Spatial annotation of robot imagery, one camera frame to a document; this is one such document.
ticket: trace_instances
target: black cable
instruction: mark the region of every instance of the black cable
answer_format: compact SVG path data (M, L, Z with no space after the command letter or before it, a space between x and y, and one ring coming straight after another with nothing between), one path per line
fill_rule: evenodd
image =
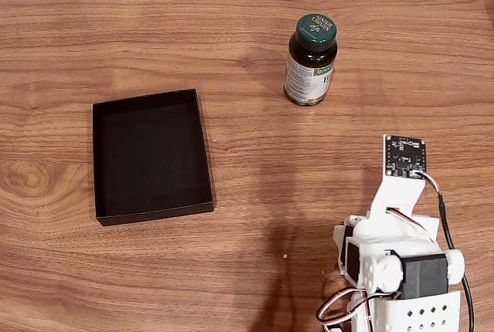
M446 205L441 193L438 193L439 199L439 215L441 216L442 229L444 230L446 242L448 243L449 249L455 249L455 244L451 238L451 233L449 232L448 220L446 219ZM469 332L474 332L475 317L473 313L473 300L472 293L470 292L469 281L466 279L466 272L462 279L463 289L465 290L466 303L469 308Z

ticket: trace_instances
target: black circuit board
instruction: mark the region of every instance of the black circuit board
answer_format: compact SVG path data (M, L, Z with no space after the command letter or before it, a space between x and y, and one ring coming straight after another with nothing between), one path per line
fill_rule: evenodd
M421 179L412 170L426 171L425 141L414 137L386 135L386 175Z

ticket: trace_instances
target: black tray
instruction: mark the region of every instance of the black tray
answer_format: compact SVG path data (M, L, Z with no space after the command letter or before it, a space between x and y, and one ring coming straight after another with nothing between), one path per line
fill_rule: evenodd
M213 211L195 89L94 104L93 164L103 225Z

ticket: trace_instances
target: wooden table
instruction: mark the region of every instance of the wooden table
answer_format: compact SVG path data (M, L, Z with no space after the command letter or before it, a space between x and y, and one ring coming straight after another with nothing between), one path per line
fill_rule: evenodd
M0 0L0 11L0 330L319 331L316 309L344 285L333 226L369 208L384 133L426 138L476 330L494 329L494 0ZM340 51L330 95L298 107L283 94L287 44L313 11L334 18ZM189 87L215 212L102 227L91 104ZM438 216L432 189L416 212Z

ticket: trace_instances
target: white wire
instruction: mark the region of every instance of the white wire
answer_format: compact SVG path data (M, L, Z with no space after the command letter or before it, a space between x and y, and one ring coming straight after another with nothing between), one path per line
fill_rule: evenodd
M439 189L439 184L427 172L422 171L422 170L412 170L411 172L414 173L414 174L417 174L419 176L423 176L424 178L426 178L427 181L432 184L432 186L434 187L434 189L438 193L438 195L441 194L441 189Z
M361 293L367 294L367 292L365 290L358 289L358 288L353 288L353 287L345 288L345 289L342 289L342 290L336 292L328 301L326 301L321 306L321 308L318 310L318 312L316 314L317 319L319 320L319 322L321 322L321 324L323 325L323 327L335 326L335 325L341 324L343 322L346 322L347 320L350 320L352 317L354 317L354 315L358 313L358 310L360 310L361 307L364 307L364 305L361 305L360 307L356 308L351 313L345 313L345 314L343 314L343 315L341 315L339 317L334 317L334 318L330 318L330 319L326 319L326 320L323 319L323 315L330 308L330 306L333 305L333 303L335 303L335 301L337 301L341 297L347 295L348 293L352 293L352 292L361 292ZM370 296L364 297L364 300L365 299L368 299L370 297L375 297L375 296L390 296L392 294L393 293L376 292L376 293L371 294ZM326 328L324 328L324 330L326 332L330 332L331 331L331 330L326 329Z
M431 236L431 235L429 234L429 232L427 231L427 229L426 229L426 228L424 228L423 226L418 226L418 225L417 225L417 224L415 224L414 222L409 222L407 219L405 219L404 217L401 217L401 216L400 216L399 214L397 214L396 212L393 212L393 211L387 211L387 213L392 214L395 218L400 219L401 221L406 222L406 223L408 223L408 224L412 225L415 229L420 229L420 230L421 230L421 232L422 232L423 234L426 234L426 236L427 236L427 237L431 240L431 242L433 242L433 243L435 243L436 245L438 245L438 246L439 246L438 241L436 241L435 239L433 239L433 238L432 238L432 236ZM414 221L414 219L412 219L410 216L405 215L403 212L401 212L401 214L402 214L403 216L405 216L406 218L408 218L408 219L410 219L410 220L413 220L413 221Z

